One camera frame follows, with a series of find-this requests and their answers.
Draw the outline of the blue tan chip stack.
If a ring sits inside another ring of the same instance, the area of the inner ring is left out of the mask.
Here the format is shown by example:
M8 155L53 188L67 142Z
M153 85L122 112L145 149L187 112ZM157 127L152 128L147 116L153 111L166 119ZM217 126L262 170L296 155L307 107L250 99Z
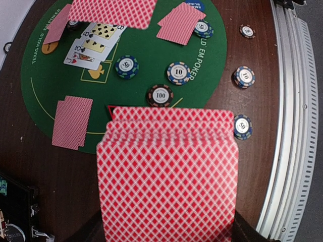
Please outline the blue tan chip stack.
M233 73L233 79L235 83L243 89L251 87L255 83L255 73L247 66L240 66Z

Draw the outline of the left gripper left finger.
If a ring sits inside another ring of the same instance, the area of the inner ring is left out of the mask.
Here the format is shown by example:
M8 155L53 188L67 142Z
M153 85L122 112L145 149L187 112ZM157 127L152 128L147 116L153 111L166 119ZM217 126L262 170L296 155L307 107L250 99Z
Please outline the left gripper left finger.
M103 242L101 211L96 212L78 231L65 241Z

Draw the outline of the red card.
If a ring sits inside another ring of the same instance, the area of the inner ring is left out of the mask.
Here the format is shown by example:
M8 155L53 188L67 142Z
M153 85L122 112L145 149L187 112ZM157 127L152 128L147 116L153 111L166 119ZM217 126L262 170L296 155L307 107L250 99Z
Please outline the red card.
M204 12L201 12L185 2L180 3L177 7L173 8L165 17L163 17L158 25L162 26L167 20L178 21L184 19L188 23L193 23L193 20L201 20L206 17Z
M71 125L69 124L70 114L68 107L65 101L58 101L55 122L53 126L52 134L52 145L71 149L78 150L76 145L73 143L73 135L71 130Z
M162 26L156 37L180 45L187 45L198 20L193 23L181 19L178 21L167 20Z
M57 42L60 40L62 33L68 22L68 15L71 9L71 4L66 4L57 16L51 21L47 27L48 33L45 37L43 45Z
M68 20L145 30L150 24L156 3L155 0L73 1Z
M90 98L66 96L65 103L70 114L73 143L76 148L83 147L93 100Z

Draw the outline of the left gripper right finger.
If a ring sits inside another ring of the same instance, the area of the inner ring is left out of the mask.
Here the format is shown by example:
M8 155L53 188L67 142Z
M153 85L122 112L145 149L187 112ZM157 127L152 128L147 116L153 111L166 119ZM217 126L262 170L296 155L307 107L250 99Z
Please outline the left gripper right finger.
M272 239L266 239L260 235L242 215L236 211L232 229L232 241L235 242L270 242Z

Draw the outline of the green blue chip stack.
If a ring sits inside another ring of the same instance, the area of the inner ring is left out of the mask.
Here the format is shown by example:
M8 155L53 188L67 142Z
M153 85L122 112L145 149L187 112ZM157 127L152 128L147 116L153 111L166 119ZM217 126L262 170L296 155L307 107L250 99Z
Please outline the green blue chip stack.
M247 140L253 133L251 119L244 115L239 114L234 117L234 136L239 140Z

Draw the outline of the orange round blind button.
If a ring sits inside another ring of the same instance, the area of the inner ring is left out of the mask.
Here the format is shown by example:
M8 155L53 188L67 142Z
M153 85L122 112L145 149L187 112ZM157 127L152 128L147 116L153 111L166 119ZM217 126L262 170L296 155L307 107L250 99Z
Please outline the orange round blind button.
M44 44L41 48L41 51L43 54L50 54L50 53L53 53L57 46L58 46L59 42L56 41L56 42L52 42L52 43L48 43L48 44Z

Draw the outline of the red playing card deck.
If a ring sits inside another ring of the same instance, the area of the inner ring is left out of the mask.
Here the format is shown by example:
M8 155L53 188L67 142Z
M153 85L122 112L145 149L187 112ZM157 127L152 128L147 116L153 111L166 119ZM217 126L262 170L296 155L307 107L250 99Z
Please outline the red playing card deck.
M117 106L96 147L106 241L231 241L239 149L229 110Z

